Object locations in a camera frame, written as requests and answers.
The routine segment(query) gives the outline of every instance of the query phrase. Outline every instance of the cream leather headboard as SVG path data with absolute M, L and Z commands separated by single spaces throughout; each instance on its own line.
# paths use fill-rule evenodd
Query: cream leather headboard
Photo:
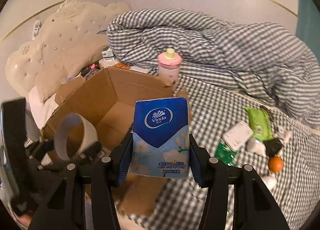
M 71 48 L 77 40 L 106 29 L 116 16 L 128 11 L 130 9 L 125 3 L 103 7 L 92 2 L 65 1 L 44 22 L 34 41 L 22 44 L 10 55 L 5 69 L 9 84 L 21 96 L 28 98 L 36 75 L 44 65 Z

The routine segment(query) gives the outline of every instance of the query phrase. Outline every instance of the pink bottle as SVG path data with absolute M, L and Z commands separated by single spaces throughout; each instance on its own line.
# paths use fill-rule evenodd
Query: pink bottle
M 173 88 L 176 87 L 181 62 L 181 56 L 176 53 L 174 49 L 168 48 L 166 52 L 161 53 L 158 56 L 159 78 L 162 79 L 166 86 L 173 86 Z

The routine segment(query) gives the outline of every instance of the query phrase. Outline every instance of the tissue pack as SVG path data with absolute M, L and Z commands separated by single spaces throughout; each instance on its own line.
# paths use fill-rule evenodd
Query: tissue pack
M 153 177 L 186 178 L 188 170 L 187 100 L 165 98 L 136 102 L 130 172 Z

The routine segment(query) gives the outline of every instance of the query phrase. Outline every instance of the orange fruit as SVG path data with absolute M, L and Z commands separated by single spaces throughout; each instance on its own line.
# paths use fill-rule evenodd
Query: orange fruit
M 272 172 L 277 173 L 277 172 L 281 171 L 283 168 L 283 160 L 278 156 L 274 156 L 269 159 L 268 165 L 269 165 L 269 169 Z

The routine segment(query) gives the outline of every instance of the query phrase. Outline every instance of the vinda logo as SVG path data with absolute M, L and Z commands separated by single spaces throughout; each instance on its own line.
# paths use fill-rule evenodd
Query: vinda logo
M 144 124 L 151 129 L 170 123 L 173 114 L 169 108 L 156 108 L 147 113 Z

